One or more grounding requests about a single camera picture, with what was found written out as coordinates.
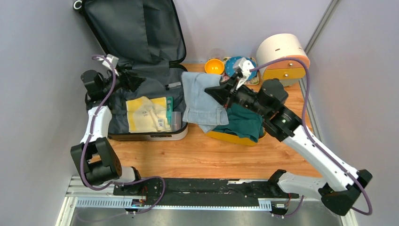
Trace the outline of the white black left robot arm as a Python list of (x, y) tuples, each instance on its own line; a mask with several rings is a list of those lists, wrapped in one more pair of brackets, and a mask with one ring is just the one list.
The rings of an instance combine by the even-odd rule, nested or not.
[(132, 195), (139, 195), (144, 183), (134, 167), (123, 167), (108, 140), (112, 113), (107, 106), (110, 95), (120, 88), (135, 91), (144, 78), (127, 71), (108, 70), (105, 79), (95, 70), (85, 71), (81, 80), (87, 90), (85, 103), (88, 124), (79, 144), (71, 147), (71, 157), (83, 184), (93, 190), (103, 190), (110, 184), (126, 185)]

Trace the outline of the yellow plastic basket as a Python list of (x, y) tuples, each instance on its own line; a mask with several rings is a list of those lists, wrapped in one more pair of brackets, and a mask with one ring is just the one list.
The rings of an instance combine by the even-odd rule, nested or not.
[(250, 138), (244, 137), (240, 138), (236, 135), (227, 134), (227, 133), (220, 133), (216, 131), (209, 131), (205, 134), (207, 137), (214, 138), (217, 140), (238, 144), (238, 145), (246, 145), (246, 146), (255, 146), (257, 142), (252, 141)]

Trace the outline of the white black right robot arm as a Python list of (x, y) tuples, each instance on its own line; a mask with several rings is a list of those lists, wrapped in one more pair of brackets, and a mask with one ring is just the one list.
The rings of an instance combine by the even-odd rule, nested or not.
[(279, 169), (269, 179), (272, 196), (298, 194), (317, 199), (339, 216), (353, 209), (372, 174), (342, 161), (309, 131), (302, 119), (285, 106), (288, 93), (278, 79), (264, 81), (258, 92), (239, 86), (235, 79), (206, 88), (205, 92), (223, 107), (239, 105), (259, 114), (267, 134), (293, 148), (321, 175), (306, 177)]

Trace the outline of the beige sandal shoe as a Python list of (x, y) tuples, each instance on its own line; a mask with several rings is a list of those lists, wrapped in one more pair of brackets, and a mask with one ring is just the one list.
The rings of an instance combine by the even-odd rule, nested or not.
[(129, 133), (171, 132), (167, 99), (140, 97), (126, 101)]

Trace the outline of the dark green garment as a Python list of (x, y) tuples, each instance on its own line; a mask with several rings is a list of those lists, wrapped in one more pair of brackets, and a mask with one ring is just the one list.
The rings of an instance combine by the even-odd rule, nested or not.
[(255, 143), (264, 135), (263, 118), (260, 115), (238, 104), (233, 104), (226, 112), (229, 123), (216, 126), (213, 131), (249, 138)]

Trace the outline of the black white space suitcase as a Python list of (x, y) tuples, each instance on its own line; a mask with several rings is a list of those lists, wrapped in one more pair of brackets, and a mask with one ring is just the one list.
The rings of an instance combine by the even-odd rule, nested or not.
[(166, 90), (181, 81), (186, 57), (181, 25), (171, 0), (76, 0), (73, 9), (82, 14), (105, 54), (119, 58), (117, 72), (127, 70), (146, 81), (135, 91), (115, 91), (107, 100), (112, 119), (108, 136), (119, 141), (180, 140), (188, 132), (129, 133), (126, 101), (147, 97), (173, 97), (173, 111), (186, 108), (183, 87)]

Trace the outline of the light blue denim jeans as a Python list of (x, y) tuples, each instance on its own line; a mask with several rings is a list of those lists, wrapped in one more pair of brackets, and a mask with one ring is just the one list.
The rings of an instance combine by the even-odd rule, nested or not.
[(221, 75), (183, 72), (181, 78), (186, 104), (184, 122), (197, 124), (204, 133), (229, 124), (226, 109), (205, 92), (220, 85)]

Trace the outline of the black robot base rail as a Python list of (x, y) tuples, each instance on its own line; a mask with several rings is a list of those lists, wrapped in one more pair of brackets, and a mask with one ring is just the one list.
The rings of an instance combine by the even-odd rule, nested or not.
[(291, 199), (266, 179), (152, 178), (136, 185), (115, 186), (115, 196), (136, 196), (145, 206), (180, 208), (249, 208), (283, 215)]

